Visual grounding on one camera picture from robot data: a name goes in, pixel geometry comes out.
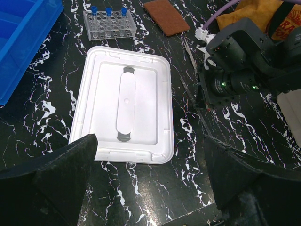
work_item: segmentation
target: blue cap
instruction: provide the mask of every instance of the blue cap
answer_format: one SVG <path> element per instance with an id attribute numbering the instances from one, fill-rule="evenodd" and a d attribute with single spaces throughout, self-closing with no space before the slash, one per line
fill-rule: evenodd
<path id="1" fill-rule="evenodd" d="M 112 9 L 110 7 L 107 7 L 106 10 L 107 16 L 112 16 Z"/>
<path id="2" fill-rule="evenodd" d="M 127 8 L 122 7 L 121 14 L 122 14 L 122 16 L 126 16 L 127 15 Z"/>
<path id="3" fill-rule="evenodd" d="M 96 6 L 92 6 L 91 9 L 92 9 L 92 15 L 95 16 L 96 13 L 97 13 L 97 7 Z"/>

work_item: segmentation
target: brown pad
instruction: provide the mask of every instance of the brown pad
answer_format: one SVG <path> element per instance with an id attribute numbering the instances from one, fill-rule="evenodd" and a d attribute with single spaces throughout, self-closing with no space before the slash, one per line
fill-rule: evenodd
<path id="1" fill-rule="evenodd" d="M 182 33 L 189 25 L 168 0 L 156 0 L 144 4 L 146 11 L 156 21 L 166 36 Z"/>

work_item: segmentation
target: yellow bag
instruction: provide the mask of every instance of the yellow bag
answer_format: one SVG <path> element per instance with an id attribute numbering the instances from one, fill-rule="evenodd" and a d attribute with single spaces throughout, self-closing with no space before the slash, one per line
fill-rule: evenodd
<path id="1" fill-rule="evenodd" d="M 243 17 L 248 17 L 252 19 L 262 32 L 266 32 L 271 18 L 281 4 L 282 1 L 278 0 L 242 0 L 234 12 L 218 16 L 216 20 L 221 30 Z M 301 6 L 295 5 L 282 24 L 277 28 L 272 39 L 284 40 L 290 32 L 300 25 Z"/>

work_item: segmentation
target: black marble countertop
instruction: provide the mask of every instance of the black marble countertop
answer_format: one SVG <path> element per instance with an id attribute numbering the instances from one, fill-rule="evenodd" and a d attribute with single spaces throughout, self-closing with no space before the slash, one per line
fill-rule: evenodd
<path id="1" fill-rule="evenodd" d="M 196 62 L 202 53 L 194 32 L 225 0 L 171 0 L 190 25 L 188 32 L 166 37 L 143 9 L 148 0 L 64 0 L 64 11 L 46 37 L 18 87 L 0 106 L 0 170 L 67 145 L 87 51 L 97 45 L 155 54 L 171 65 L 174 145 L 163 165 L 95 162 L 79 226 L 159 226 L 214 203 L 202 142 L 206 131 L 180 82 L 195 91 L 197 78 L 184 48 Z M 126 6 L 136 22 L 134 39 L 89 41 L 82 11 Z M 210 26 L 217 32 L 216 22 Z M 218 111 L 202 111 L 212 135 L 221 141 L 288 169 L 301 164 L 296 145 L 275 97 L 252 93 Z"/>

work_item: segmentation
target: white plastic tray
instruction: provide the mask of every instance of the white plastic tray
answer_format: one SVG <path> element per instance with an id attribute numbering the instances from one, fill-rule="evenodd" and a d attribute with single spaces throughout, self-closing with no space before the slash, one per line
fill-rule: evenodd
<path id="1" fill-rule="evenodd" d="M 91 48 L 69 143 L 91 133 L 98 140 L 96 161 L 169 161 L 174 135 L 167 60 L 115 48 Z"/>

